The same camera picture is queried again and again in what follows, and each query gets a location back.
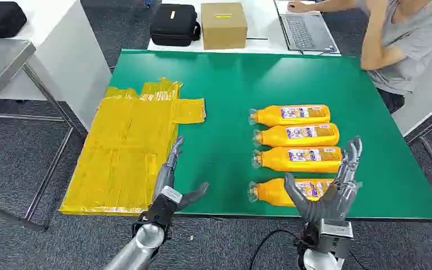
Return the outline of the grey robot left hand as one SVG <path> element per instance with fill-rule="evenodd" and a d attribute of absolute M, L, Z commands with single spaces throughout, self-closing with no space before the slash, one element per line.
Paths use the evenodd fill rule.
<path fill-rule="evenodd" d="M 132 225 L 133 237 L 143 225 L 155 224 L 163 229 L 164 238 L 169 238 L 168 231 L 171 228 L 173 214 L 204 196 L 209 188 L 208 182 L 202 183 L 197 189 L 186 194 L 181 194 L 174 188 L 174 171 L 183 143 L 184 137 L 178 136 L 170 148 L 168 157 L 157 174 L 151 204 Z"/>

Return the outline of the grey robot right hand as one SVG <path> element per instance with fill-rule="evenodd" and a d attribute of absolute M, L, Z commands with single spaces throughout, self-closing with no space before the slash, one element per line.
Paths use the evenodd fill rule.
<path fill-rule="evenodd" d="M 317 223 L 320 219 L 342 221 L 347 217 L 358 189 L 362 186 L 355 180 L 362 150 L 360 136 L 355 136 L 348 142 L 337 176 L 317 201 L 308 200 L 296 187 L 294 176 L 290 173 L 285 174 L 284 189 L 305 221 L 309 223 Z"/>

